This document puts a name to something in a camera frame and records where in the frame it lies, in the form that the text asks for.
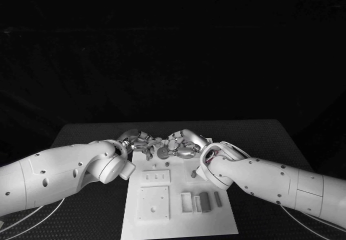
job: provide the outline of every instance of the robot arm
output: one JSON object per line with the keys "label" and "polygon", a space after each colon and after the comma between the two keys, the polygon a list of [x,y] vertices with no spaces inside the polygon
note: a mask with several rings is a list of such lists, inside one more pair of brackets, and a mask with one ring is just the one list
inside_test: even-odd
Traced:
{"label": "robot arm", "polygon": [[128,152],[145,151],[150,159],[161,139],[137,129],[118,139],[43,150],[1,167],[0,216],[56,202],[92,182],[127,180],[135,170]]}
{"label": "robot arm", "polygon": [[[181,132],[200,138],[186,129]],[[205,141],[199,140],[197,145],[200,166],[196,173],[222,190],[226,190],[235,182],[252,196],[346,228],[344,180],[254,158],[225,141],[206,143],[205,139]],[[174,152],[174,156],[180,156],[179,147]],[[194,154],[193,152],[199,151],[190,149],[190,155]]]}

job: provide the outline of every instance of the dark curtain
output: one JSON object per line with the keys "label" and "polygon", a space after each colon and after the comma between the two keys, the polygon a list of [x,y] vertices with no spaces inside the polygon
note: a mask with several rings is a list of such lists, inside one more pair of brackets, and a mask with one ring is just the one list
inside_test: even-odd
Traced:
{"label": "dark curtain", "polygon": [[65,124],[104,122],[278,119],[316,170],[334,156],[316,149],[344,107],[343,1],[16,4],[1,3],[0,165],[49,148]]}

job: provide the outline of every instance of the table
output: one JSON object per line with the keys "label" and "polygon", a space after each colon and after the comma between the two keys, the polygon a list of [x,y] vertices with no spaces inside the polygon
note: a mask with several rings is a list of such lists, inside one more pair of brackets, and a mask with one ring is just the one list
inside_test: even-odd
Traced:
{"label": "table", "polygon": [[[52,148],[70,144],[86,144],[95,140],[117,139],[122,132],[134,128],[153,137],[161,138],[181,129],[190,129],[202,136],[212,138],[213,142],[232,143],[252,157],[313,171],[282,125],[274,119],[68,124],[58,134]],[[127,189],[128,181],[119,177],[108,184],[91,183],[78,194],[65,199],[50,218],[17,239],[118,240],[122,230]],[[226,191],[239,234],[220,235],[215,239],[321,239],[291,219],[278,205],[248,195],[235,183]],[[49,215],[58,204],[59,202],[45,206],[23,223],[0,234],[0,240],[33,226]],[[32,211],[29,209],[8,214],[6,226],[20,220]],[[346,239],[346,233],[311,220],[303,213],[294,210],[288,211],[324,237],[333,240]],[[213,238],[206,236],[189,239]]]}

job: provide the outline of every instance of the hole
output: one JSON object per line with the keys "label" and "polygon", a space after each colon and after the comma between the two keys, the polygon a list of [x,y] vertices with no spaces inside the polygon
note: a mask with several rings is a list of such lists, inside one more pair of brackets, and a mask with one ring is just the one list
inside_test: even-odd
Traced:
{"label": "hole", "polygon": [[72,174],[73,174],[73,178],[76,178],[76,176],[78,176],[78,170],[76,169],[73,170]]}
{"label": "hole", "polygon": [[42,185],[43,185],[43,187],[46,187],[49,185],[49,179],[47,178],[43,179]]}

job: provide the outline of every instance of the robotic hand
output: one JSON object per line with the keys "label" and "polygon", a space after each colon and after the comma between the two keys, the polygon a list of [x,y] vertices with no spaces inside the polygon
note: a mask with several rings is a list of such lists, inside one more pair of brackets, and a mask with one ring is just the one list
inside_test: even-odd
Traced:
{"label": "robotic hand", "polygon": [[[169,143],[174,140],[174,149]],[[235,182],[245,193],[346,228],[346,181],[251,157],[236,146],[207,140],[190,130],[174,132],[157,156],[193,158],[196,174],[226,190]]]}
{"label": "robotic hand", "polygon": [[161,138],[132,129],[117,140],[73,144],[37,152],[0,168],[0,216],[47,205],[76,194],[86,184],[127,180],[135,170],[131,151],[153,158]]}

